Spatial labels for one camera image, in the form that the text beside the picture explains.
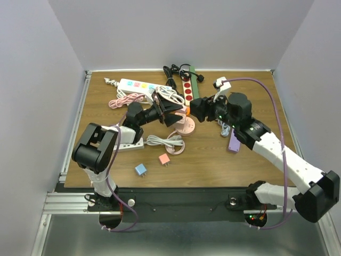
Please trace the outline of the black cube socket adapter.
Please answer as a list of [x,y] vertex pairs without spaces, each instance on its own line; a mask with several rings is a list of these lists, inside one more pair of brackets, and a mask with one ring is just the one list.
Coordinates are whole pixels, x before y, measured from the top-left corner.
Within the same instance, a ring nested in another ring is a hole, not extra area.
[[199,122],[204,122],[208,116],[208,98],[197,98],[190,102],[190,114],[197,118]]

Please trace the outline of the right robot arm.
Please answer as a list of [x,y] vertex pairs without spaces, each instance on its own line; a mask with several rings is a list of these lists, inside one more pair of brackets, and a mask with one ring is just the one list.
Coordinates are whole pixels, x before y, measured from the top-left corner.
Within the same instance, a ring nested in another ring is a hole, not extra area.
[[318,222],[339,201],[340,176],[323,171],[302,159],[262,122],[252,117],[251,102],[242,93],[204,98],[207,120],[219,119],[235,129],[237,139],[283,172],[295,187],[285,188],[258,181],[249,185],[245,202],[296,210],[305,220]]

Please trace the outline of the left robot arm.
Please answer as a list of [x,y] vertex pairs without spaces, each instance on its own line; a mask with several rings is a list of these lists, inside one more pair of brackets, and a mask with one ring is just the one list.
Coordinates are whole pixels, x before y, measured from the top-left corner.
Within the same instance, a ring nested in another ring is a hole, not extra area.
[[106,210],[118,206],[117,185],[109,171],[122,143],[136,144],[142,138],[142,126],[159,121],[170,127],[181,120],[174,114],[183,108],[181,104],[163,98],[159,93],[151,95],[151,106],[144,109],[138,98],[134,99],[123,116],[123,123],[104,126],[89,123],[74,146],[71,159],[85,171],[94,186],[94,199],[88,202],[102,205]]

